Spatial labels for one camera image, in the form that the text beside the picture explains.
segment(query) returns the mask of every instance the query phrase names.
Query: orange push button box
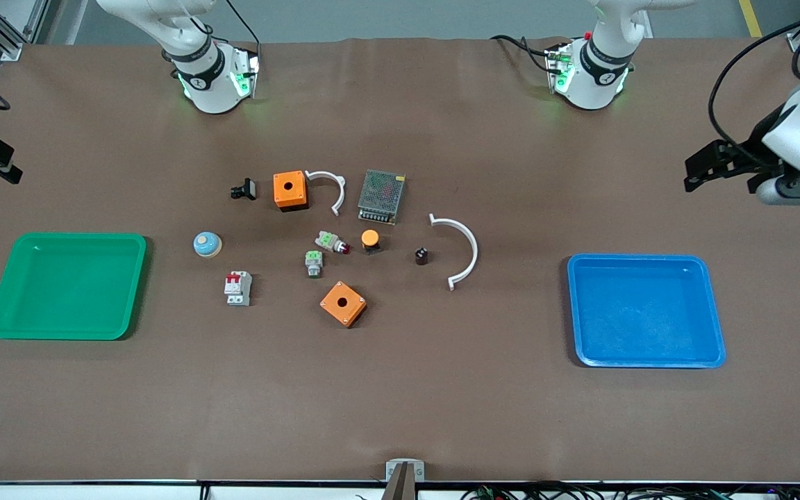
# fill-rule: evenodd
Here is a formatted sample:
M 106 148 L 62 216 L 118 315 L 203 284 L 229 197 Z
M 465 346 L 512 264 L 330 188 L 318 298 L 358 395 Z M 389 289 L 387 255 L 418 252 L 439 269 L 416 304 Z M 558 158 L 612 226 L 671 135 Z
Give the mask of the orange push button box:
M 339 281 L 320 301 L 320 306 L 334 319 L 339 320 L 339 323 L 349 328 L 366 309 L 366 300 Z
M 274 203 L 283 212 L 308 208 L 308 185 L 301 170 L 274 174 Z

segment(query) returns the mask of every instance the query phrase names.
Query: yellow button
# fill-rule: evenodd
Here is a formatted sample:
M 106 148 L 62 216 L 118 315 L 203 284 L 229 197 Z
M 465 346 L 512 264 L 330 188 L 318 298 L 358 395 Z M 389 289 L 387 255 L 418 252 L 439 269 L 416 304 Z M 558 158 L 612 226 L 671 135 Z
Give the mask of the yellow button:
M 378 233 L 373 230 L 363 231 L 361 240 L 364 247 L 374 247 L 378 244 Z

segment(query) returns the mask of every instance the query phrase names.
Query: black cylinder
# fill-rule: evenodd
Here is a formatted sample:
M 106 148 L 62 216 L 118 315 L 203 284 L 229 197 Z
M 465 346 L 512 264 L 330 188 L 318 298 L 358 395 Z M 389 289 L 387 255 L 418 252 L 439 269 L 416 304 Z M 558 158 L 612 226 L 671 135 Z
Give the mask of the black cylinder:
M 419 266 L 428 263 L 428 248 L 422 247 L 415 251 L 415 263 Z

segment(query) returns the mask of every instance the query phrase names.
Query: green tray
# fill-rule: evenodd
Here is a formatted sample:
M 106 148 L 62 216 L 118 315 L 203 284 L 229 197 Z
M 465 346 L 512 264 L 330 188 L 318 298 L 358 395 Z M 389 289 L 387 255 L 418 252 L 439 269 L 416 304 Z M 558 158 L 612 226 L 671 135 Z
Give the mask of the green tray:
M 120 338 L 129 329 L 146 250 L 137 234 L 19 237 L 0 283 L 0 339 Z

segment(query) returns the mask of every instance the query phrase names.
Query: black connector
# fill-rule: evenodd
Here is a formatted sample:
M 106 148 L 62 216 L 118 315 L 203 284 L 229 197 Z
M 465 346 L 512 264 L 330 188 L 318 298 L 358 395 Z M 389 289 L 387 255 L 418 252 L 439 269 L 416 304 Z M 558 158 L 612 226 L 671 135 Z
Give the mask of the black connector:
M 231 187 L 231 198 L 241 199 L 241 197 L 247 197 L 251 200 L 255 199 L 255 183 L 248 177 L 245 178 L 242 186 Z

